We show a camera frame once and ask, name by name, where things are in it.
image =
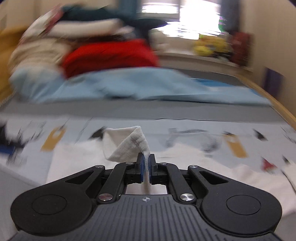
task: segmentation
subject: beige blanket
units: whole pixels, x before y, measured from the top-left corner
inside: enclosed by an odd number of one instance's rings
[[[13,73],[21,66],[46,66],[57,69],[65,55],[72,51],[66,41],[55,38],[39,39],[19,45],[12,53],[8,68]]]

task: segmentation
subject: gray ridged plate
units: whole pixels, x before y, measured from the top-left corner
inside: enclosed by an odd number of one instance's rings
[[[81,227],[54,237],[20,231],[11,241],[279,241],[272,233],[261,237],[232,237],[215,230],[193,205],[179,204],[171,195],[122,195],[100,205]]]

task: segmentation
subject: red blanket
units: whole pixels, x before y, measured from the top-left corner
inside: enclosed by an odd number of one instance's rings
[[[103,69],[157,67],[158,59],[141,39],[102,42],[82,46],[70,53],[62,64],[68,78]]]

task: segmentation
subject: metal screw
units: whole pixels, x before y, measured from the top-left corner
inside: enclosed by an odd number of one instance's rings
[[[183,201],[192,201],[194,199],[194,195],[190,193],[183,193],[180,195],[180,199]]]
[[[112,198],[113,196],[110,193],[102,193],[99,195],[101,201],[110,201]]]

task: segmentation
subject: blue bedsheet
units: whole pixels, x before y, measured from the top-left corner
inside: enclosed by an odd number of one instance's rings
[[[174,100],[243,105],[270,105],[246,87],[191,79],[171,69],[122,68],[90,72],[65,80],[45,68],[18,69],[10,78],[27,101],[49,103],[102,98]]]

